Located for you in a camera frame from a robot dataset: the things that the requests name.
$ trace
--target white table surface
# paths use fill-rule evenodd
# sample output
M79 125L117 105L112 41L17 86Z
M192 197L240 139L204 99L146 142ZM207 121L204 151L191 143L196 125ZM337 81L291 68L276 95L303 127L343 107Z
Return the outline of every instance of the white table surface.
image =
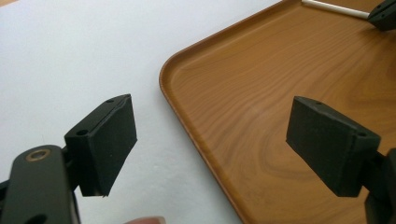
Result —
M178 51L277 0L18 1L0 7L0 181L12 161L64 135L106 99L131 93L138 142L109 197L83 198L82 223L164 216L240 223L159 87Z

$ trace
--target black clamp jaw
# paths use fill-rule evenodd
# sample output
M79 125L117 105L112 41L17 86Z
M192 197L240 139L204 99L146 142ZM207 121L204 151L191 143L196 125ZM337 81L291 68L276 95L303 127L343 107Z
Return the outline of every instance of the black clamp jaw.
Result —
M287 142L338 197L357 197L366 187L368 223L396 223L396 148L381 155L378 134L319 101L297 96Z
M65 148L34 147L0 184L1 224L79 223L74 190L107 196L136 143L131 95L109 99L64 137Z
M370 12L368 21L380 31L396 29L396 0L385 0Z

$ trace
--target wood grain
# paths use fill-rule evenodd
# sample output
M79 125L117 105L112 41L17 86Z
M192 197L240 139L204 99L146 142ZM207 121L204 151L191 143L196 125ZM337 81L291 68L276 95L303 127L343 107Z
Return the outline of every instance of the wood grain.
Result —
M396 147L395 52L395 32L290 0L174 55L160 84L244 223L364 223L367 191L335 197L286 130L302 95L380 134L380 152Z

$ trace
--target screw hole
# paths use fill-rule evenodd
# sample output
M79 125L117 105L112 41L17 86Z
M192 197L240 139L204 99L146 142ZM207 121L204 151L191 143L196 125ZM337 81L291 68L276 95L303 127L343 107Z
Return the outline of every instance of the screw hole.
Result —
M82 135L85 135L85 134L87 134L88 133L88 130L81 130L81 131L78 131L77 132L77 135L78 136L82 136Z
M47 221L47 216L40 214L35 217L31 217L29 220L25 222L25 224L44 224Z
M29 153L29 155L27 155L25 159L27 161L40 161L48 157L49 154L50 154L49 149L42 148Z

